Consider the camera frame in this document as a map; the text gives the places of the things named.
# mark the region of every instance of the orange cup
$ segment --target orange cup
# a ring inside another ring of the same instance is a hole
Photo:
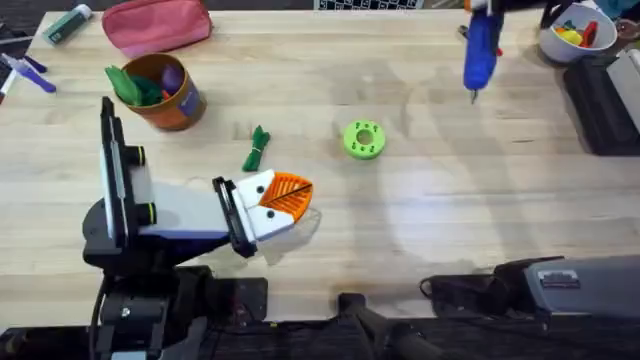
[[[180,60],[167,54],[149,54],[131,60],[122,70],[129,75],[144,76],[160,84],[162,83],[162,73],[167,65],[182,70],[184,74],[184,81],[178,92],[160,104],[151,106],[127,104],[127,107],[162,130],[183,130],[202,117],[207,103],[198,92]]]

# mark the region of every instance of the green plastic piece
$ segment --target green plastic piece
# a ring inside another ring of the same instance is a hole
[[[380,155],[386,143],[382,127],[367,119],[349,124],[344,130],[342,140],[347,154],[360,160],[369,160]]]
[[[162,102],[162,88],[144,76],[131,75],[131,80],[142,94],[142,106],[151,106]]]
[[[120,100],[133,106],[142,105],[142,93],[126,72],[111,65],[104,69]]]
[[[251,154],[249,154],[244,165],[242,165],[242,171],[258,171],[258,168],[260,167],[260,160],[262,160],[262,151],[267,146],[270,139],[271,135],[262,130],[262,126],[258,125],[252,136],[253,141],[251,143]]]

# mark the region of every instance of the pink pouch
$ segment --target pink pouch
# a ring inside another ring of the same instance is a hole
[[[200,0],[134,0],[102,16],[105,34],[130,58],[206,39],[212,27]]]

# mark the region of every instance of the green ring toy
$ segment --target green ring toy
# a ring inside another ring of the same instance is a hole
[[[360,160],[373,159],[384,149],[384,130],[375,122],[360,119],[352,122],[342,136],[347,154]]]

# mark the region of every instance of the white bowl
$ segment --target white bowl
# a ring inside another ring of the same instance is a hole
[[[585,29],[591,21],[598,22],[596,38],[590,48],[573,45],[555,32],[554,29],[562,26],[567,20],[571,20],[578,29]],[[539,37],[540,49],[545,55],[554,61],[569,63],[582,56],[595,55],[608,49],[616,42],[618,31],[613,21],[599,10],[581,4],[572,4],[548,29],[540,30]]]

